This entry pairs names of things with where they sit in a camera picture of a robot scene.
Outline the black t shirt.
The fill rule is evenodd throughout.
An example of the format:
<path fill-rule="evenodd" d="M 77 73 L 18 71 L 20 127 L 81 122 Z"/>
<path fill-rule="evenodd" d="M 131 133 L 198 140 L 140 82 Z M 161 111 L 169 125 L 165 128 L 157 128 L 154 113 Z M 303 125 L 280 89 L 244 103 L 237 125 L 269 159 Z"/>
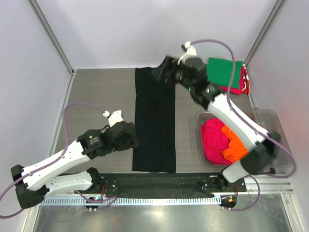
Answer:
<path fill-rule="evenodd" d="M 135 131 L 132 169 L 175 173 L 175 86 L 158 85 L 152 68 L 135 69 Z"/>

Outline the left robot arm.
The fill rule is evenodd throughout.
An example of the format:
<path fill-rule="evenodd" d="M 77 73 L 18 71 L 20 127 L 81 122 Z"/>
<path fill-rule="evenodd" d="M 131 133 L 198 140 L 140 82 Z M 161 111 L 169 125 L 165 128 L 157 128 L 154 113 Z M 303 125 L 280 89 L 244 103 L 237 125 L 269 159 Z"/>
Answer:
<path fill-rule="evenodd" d="M 101 130 L 87 130 L 67 149 L 34 165 L 11 168 L 15 192 L 22 209 L 34 207 L 46 198 L 69 191 L 97 193 L 104 180 L 96 168 L 77 174 L 64 172 L 97 157 L 138 146 L 132 122 L 117 122 Z"/>

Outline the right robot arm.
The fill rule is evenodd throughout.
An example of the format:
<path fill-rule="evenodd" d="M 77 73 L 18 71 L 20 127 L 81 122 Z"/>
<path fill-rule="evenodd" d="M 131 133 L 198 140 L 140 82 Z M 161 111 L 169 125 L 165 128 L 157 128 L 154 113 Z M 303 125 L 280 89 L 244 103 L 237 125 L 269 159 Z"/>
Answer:
<path fill-rule="evenodd" d="M 186 88 L 193 101 L 225 123 L 242 141 L 249 153 L 227 166 L 218 175 L 218 187 L 229 191 L 235 182 L 248 175 L 261 174 L 273 162 L 281 136 L 268 132 L 229 101 L 227 93 L 207 78 L 207 65 L 199 57 L 185 62 L 166 56 L 151 71 L 155 81 L 167 87 L 180 84 Z"/>

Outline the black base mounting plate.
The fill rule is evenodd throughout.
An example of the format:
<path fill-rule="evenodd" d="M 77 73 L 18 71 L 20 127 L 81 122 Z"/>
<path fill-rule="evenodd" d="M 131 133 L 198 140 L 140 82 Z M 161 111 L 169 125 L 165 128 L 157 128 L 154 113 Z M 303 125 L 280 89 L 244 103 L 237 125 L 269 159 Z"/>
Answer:
<path fill-rule="evenodd" d="M 82 194 L 104 193 L 106 197 L 130 199 L 190 199 L 210 198 L 215 193 L 246 192 L 244 179 L 223 185 L 218 173 L 131 173 L 103 174 L 102 184 Z"/>

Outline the green folded t shirt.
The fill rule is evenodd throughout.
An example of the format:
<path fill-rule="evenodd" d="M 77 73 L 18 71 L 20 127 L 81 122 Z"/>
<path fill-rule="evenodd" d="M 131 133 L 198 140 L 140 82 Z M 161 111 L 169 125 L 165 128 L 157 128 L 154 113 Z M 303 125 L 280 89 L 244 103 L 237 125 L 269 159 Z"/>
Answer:
<path fill-rule="evenodd" d="M 242 61 L 235 62 L 235 73 L 231 84 L 232 88 L 240 88 Z M 228 87 L 233 69 L 233 62 L 221 58 L 209 58 L 207 62 L 207 77 L 208 81 L 213 82 L 219 86 Z"/>

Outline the pink folded t shirt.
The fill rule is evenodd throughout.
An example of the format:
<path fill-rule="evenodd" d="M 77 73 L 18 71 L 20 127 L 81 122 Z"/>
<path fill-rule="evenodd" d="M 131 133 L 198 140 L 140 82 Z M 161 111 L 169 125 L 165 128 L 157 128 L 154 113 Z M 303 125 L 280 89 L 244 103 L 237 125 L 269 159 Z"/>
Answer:
<path fill-rule="evenodd" d="M 240 79 L 239 79 L 239 88 L 233 88 L 233 87 L 232 87 L 232 88 L 230 89 L 230 92 L 231 92 L 231 93 L 237 94 L 237 95 L 240 95 L 240 94 L 242 94 L 242 93 L 245 93 L 245 90 L 246 90 L 245 71 L 246 71 L 245 65 L 242 65 L 241 73 L 240 73 Z"/>

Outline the pink crumpled t shirt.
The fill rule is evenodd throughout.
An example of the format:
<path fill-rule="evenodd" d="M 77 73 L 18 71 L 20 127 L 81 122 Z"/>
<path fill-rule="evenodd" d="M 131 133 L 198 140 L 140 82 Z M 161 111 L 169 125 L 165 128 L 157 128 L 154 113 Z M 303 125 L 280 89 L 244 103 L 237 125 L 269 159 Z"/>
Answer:
<path fill-rule="evenodd" d="M 212 165 L 230 165 L 232 163 L 222 155 L 229 144 L 227 136 L 221 131 L 223 126 L 224 123 L 217 118 L 208 119 L 200 126 L 204 157 Z"/>

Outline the orange crumpled t shirt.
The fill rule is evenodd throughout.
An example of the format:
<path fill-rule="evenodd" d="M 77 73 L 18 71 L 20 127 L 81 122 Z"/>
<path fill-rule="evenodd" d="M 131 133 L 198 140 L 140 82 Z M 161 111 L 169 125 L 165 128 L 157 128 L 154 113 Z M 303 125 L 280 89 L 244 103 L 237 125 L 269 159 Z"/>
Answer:
<path fill-rule="evenodd" d="M 243 142 L 227 125 L 224 125 L 221 131 L 228 139 L 228 147 L 222 151 L 225 160 L 234 163 L 249 153 Z"/>

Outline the clear plastic bin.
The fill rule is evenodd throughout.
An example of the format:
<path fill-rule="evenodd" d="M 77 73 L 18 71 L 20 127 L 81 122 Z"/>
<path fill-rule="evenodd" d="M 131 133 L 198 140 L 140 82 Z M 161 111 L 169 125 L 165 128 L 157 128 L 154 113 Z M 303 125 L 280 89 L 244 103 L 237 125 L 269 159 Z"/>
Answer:
<path fill-rule="evenodd" d="M 245 110 L 244 113 L 255 123 L 259 124 L 261 127 L 265 128 L 269 132 L 276 131 L 281 136 L 281 145 L 287 149 L 290 149 L 286 136 L 284 134 L 281 122 L 277 114 L 271 110 L 253 108 L 250 110 Z M 200 111 L 197 114 L 197 140 L 199 142 L 198 148 L 202 156 L 204 156 L 203 144 L 201 138 L 201 128 L 207 120 L 215 118 L 214 115 L 207 111 Z M 279 148 L 277 150 L 277 156 L 273 162 L 268 165 L 267 170 L 273 168 L 278 174 L 287 174 L 292 170 L 293 163 L 288 154 Z"/>

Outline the left aluminium frame post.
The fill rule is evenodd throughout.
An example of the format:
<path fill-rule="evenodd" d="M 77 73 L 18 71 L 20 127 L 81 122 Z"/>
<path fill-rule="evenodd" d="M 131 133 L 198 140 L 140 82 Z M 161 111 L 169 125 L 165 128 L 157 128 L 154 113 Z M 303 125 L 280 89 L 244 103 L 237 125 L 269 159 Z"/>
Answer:
<path fill-rule="evenodd" d="M 74 68 L 71 66 L 67 56 L 65 55 L 58 39 L 56 38 L 47 18 L 45 17 L 41 7 L 39 6 L 36 0 L 28 0 L 29 5 L 33 9 L 36 17 L 38 18 L 40 24 L 42 25 L 45 33 L 47 34 L 49 40 L 51 41 L 52 45 L 54 46 L 56 52 L 60 56 L 62 62 L 64 63 L 66 69 L 69 71 L 70 75 L 74 74 Z"/>

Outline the aluminium frame post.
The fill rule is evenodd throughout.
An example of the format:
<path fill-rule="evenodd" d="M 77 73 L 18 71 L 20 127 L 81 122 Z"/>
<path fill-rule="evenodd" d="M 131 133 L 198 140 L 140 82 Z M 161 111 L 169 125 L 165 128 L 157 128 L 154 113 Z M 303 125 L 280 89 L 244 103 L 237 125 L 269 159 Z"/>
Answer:
<path fill-rule="evenodd" d="M 245 58 L 245 66 L 248 68 L 250 65 L 251 60 L 253 59 L 254 55 L 256 54 L 258 48 L 262 44 L 264 38 L 266 37 L 267 33 L 272 27 L 272 24 L 275 22 L 277 16 L 279 15 L 281 9 L 285 5 L 286 0 L 276 0 L 275 4 L 273 5 L 270 13 L 268 14 L 261 30 L 259 31 L 251 49 L 249 50 L 249 53 L 247 57 Z"/>
<path fill-rule="evenodd" d="M 54 46 L 56 52 L 60 56 L 62 62 L 64 63 L 66 69 L 69 71 L 70 75 L 74 74 L 74 68 L 71 66 L 67 56 L 65 55 L 58 39 L 56 38 L 47 18 L 45 17 L 41 7 L 39 6 L 36 0 L 28 0 L 29 5 L 33 9 L 36 17 L 38 18 L 40 24 L 42 25 L 45 33 L 47 34 L 49 40 L 51 41 L 52 45 Z"/>

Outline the right aluminium frame post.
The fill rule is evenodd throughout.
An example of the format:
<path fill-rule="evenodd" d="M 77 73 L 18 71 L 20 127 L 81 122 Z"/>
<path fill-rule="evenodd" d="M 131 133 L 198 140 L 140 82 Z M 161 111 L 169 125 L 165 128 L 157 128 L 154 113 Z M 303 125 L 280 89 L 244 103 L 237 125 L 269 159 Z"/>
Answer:
<path fill-rule="evenodd" d="M 285 5 L 286 0 L 276 0 L 275 4 L 273 5 L 270 13 L 268 14 L 261 30 L 259 31 L 251 49 L 249 50 L 249 53 L 247 57 L 245 58 L 245 66 L 248 68 L 250 65 L 251 60 L 253 59 L 254 55 L 256 54 L 258 48 L 262 44 L 264 38 L 266 37 L 267 33 L 272 27 L 272 24 L 275 22 L 277 16 L 279 15 L 281 9 Z"/>

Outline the aluminium front rail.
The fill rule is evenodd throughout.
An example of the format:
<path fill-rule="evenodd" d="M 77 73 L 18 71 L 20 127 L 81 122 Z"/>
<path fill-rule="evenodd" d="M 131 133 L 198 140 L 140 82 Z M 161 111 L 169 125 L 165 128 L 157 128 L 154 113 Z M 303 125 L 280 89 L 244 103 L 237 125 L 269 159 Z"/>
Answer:
<path fill-rule="evenodd" d="M 247 188 L 246 192 L 257 192 L 258 189 L 262 193 L 289 192 L 292 190 L 288 179 L 273 179 L 268 176 L 258 176 L 256 180 L 247 177 L 244 178 L 244 181 Z M 45 198 L 48 198 L 59 194 L 73 193 L 76 190 L 94 190 L 100 184 L 102 184 L 100 175 L 93 175 L 87 172 L 62 175 L 48 180 L 39 189 L 39 193 Z"/>

